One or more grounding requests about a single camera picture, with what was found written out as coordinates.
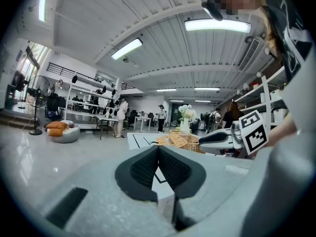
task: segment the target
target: white flowers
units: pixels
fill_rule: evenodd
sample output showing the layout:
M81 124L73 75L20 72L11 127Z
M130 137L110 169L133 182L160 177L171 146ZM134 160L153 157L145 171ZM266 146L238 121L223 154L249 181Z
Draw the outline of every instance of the white flowers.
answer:
M190 110L192 105L182 105L178 108L181 116L185 119L195 119L197 117L197 113L195 110Z

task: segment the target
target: air conditioner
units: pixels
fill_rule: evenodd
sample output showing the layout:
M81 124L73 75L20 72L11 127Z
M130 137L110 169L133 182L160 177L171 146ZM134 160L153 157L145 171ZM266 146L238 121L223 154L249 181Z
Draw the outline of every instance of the air conditioner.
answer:
M238 67L238 70L240 72L243 72L245 68L248 66L251 58L256 53L259 45L260 45L260 41L258 41L256 38L253 38L252 42L249 44L248 49L244 53L243 58L241 59L240 65Z

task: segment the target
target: orange pillow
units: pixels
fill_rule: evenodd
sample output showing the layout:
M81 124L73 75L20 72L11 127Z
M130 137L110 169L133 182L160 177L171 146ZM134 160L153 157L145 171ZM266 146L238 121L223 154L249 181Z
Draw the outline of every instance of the orange pillow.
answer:
M59 128L59 129L62 129L62 131L63 131L67 127L67 124L63 123L61 121L53 121L52 123L48 124L46 127L49 129Z
M61 129L61 128L50 128L49 129L49 136L61 137L61 136L63 136L63 131L64 131L64 129Z

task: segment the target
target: long hair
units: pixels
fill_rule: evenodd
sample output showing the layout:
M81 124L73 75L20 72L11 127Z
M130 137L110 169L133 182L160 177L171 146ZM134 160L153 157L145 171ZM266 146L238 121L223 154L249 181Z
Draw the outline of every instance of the long hair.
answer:
M228 111L232 112L234 120L239 119L239 109L238 109L238 105L236 102L231 102L229 104Z
M266 41L268 43L268 47L272 51L272 53L274 53L274 55L279 58L283 51L282 40L277 35L273 25L270 23L271 17L269 15L269 11L267 9L261 8L260 12L263 15L262 18L266 26Z

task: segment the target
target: glossy floor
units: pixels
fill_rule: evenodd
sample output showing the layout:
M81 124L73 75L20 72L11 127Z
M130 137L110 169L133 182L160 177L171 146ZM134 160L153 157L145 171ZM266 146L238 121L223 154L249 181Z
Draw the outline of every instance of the glossy floor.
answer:
M139 129L130 128L124 134L128 131ZM152 127L150 132L156 133L156 129ZM58 144L45 132L32 136L27 130L0 125L1 172L12 189L36 208L46 194L80 166L128 150L127 138L114 138L111 132L104 132L102 140L99 136L99 131L95 135L81 132L76 142Z

